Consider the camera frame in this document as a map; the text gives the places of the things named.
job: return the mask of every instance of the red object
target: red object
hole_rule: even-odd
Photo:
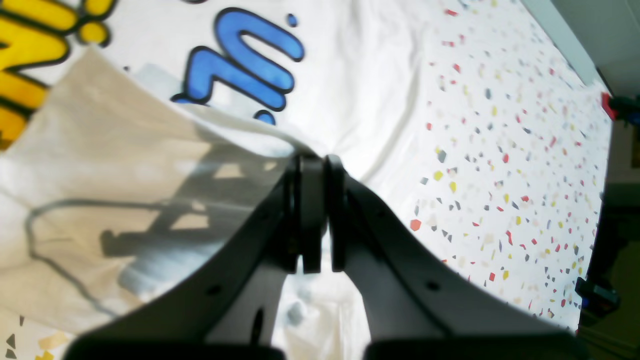
[[[606,92],[602,93],[602,108],[607,113],[609,118],[613,121],[618,117],[618,112],[609,107],[609,100],[611,99],[611,95]]]
[[[420,220],[417,220],[417,219],[411,220],[411,224],[410,224],[411,230],[418,231],[418,229],[420,229],[420,225],[422,225],[422,222]]]

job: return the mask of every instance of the printed graphic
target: printed graphic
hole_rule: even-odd
[[[287,23],[295,27],[298,20],[288,14]],[[293,75],[253,50],[242,36],[260,40],[296,62],[304,57],[302,43],[280,26],[238,8],[226,8],[218,14],[214,35],[223,54],[206,46],[194,48],[187,61],[183,92],[172,100],[207,104],[213,95],[214,83],[219,81],[270,110],[282,111],[287,106],[285,95],[294,88]],[[260,110],[253,117],[275,125],[273,114],[268,110]]]
[[[70,53],[67,36],[107,46],[108,18],[116,0],[83,0],[75,10],[55,0],[4,0],[0,8],[0,149],[22,133],[44,102],[47,85],[20,70],[56,65]]]

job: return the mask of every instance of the red fleck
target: red fleck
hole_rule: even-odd
[[[418,229],[420,229],[420,225],[422,225],[422,222],[420,220],[418,219],[411,220],[411,224],[410,224],[411,230],[418,231]]]

